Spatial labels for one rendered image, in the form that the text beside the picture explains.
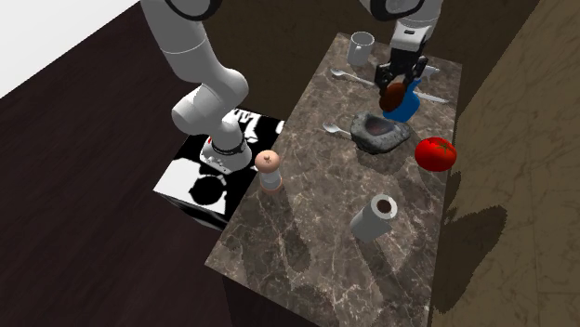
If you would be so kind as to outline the white mug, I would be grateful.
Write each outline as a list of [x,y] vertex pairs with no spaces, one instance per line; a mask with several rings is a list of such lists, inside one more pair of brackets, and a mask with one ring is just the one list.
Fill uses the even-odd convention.
[[351,66],[363,66],[368,61],[375,43],[375,38],[368,32],[353,33],[349,39],[347,63]]

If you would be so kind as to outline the wooden and white pepper mill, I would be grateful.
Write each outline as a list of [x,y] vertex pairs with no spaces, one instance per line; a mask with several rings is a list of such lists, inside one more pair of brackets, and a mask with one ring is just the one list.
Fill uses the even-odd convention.
[[263,191],[273,194],[282,189],[283,179],[280,174],[280,156],[273,150],[263,150],[255,158],[259,184]]

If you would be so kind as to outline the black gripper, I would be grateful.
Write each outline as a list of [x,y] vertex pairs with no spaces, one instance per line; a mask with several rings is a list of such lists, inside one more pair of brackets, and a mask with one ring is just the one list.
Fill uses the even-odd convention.
[[389,63],[376,66],[374,83],[380,94],[383,94],[392,80],[400,75],[404,76],[405,83],[411,85],[420,78],[427,64],[428,58],[422,55],[422,48],[417,51],[392,48]]

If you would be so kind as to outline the brown oval object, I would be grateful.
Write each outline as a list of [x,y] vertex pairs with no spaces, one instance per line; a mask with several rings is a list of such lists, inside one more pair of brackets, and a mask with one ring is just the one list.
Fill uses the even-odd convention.
[[392,83],[388,85],[380,96],[380,109],[385,112],[396,110],[401,105],[405,92],[406,86],[403,83]]

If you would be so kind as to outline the grey stone bowl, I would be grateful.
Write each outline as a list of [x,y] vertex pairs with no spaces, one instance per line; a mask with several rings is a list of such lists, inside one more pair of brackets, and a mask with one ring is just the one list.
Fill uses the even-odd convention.
[[395,122],[369,111],[354,115],[349,132],[358,149],[373,155],[388,153],[411,136],[408,124]]

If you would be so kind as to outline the black and white robot stand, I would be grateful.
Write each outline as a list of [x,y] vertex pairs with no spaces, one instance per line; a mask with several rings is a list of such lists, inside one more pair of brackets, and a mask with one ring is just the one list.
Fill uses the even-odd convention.
[[[284,121],[244,109],[225,118],[239,123],[254,155],[269,150],[283,131]],[[153,190],[203,226],[223,230],[257,175],[253,163],[226,174],[201,159],[210,137],[187,137]]]

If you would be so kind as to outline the brown marble top table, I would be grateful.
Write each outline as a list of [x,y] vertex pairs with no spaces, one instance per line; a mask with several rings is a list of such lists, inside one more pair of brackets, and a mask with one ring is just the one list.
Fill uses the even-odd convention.
[[[414,152],[424,138],[452,138],[462,67],[431,58],[440,71],[419,90],[449,102],[424,99],[411,136],[371,155],[323,129],[379,113],[376,89],[330,69],[370,81],[389,48],[376,44],[365,66],[351,68],[348,47],[338,34],[274,144],[283,189],[269,195],[253,182],[206,264],[319,327],[427,327],[447,175],[420,168]],[[390,232],[362,242],[349,223],[378,194],[398,214]]]

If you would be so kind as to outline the silver knife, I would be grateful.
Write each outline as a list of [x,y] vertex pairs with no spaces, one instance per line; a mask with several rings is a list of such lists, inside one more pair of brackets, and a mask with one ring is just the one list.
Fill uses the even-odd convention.
[[429,101],[443,103],[443,104],[449,102],[449,100],[447,100],[447,99],[435,97],[435,96],[432,96],[432,95],[429,95],[429,94],[426,94],[426,93],[422,93],[422,92],[414,91],[413,94],[414,94],[414,96],[416,98],[419,98],[419,99],[426,99],[426,100],[429,100]]

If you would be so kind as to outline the blue vase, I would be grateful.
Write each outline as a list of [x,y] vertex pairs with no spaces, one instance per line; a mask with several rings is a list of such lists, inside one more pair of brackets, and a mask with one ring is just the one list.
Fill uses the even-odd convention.
[[420,79],[414,79],[414,81],[406,87],[401,104],[393,111],[384,111],[383,116],[396,122],[407,122],[416,113],[420,106],[420,100],[414,93],[415,88],[420,83]]

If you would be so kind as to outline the red tomato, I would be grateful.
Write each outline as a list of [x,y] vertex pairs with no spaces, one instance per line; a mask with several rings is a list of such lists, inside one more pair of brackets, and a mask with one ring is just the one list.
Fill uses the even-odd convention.
[[457,158],[455,147],[441,137],[422,139],[415,147],[416,163],[430,172],[450,169]]

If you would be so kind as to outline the silver spoon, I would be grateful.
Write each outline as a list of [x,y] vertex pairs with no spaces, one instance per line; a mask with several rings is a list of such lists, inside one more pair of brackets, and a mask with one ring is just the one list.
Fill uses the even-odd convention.
[[349,77],[349,78],[351,78],[351,79],[353,79],[353,80],[355,80],[355,81],[358,81],[358,82],[360,82],[360,83],[363,83],[363,84],[365,84],[365,85],[370,85],[370,86],[375,86],[375,85],[376,85],[374,82],[371,82],[371,81],[365,80],[365,79],[363,79],[363,78],[361,78],[361,77],[358,77],[358,76],[356,76],[356,75],[354,75],[354,74],[351,74],[351,73],[344,72],[344,71],[342,71],[342,70],[340,70],[340,69],[331,68],[331,69],[330,69],[330,73],[332,73],[334,76],[337,76],[337,77],[340,77],[340,76],[347,76],[347,77]]
[[348,137],[351,137],[351,133],[350,132],[348,132],[346,130],[343,130],[342,128],[338,127],[335,124],[323,123],[323,129],[326,132],[331,133],[331,134],[334,134],[334,133],[342,133],[342,134],[345,134]]

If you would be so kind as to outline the white paper roll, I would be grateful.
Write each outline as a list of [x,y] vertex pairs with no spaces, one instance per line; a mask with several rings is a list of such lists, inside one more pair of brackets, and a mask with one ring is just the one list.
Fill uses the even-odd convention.
[[378,194],[350,221],[355,238],[371,242],[392,230],[391,221],[398,214],[398,204],[386,194]]

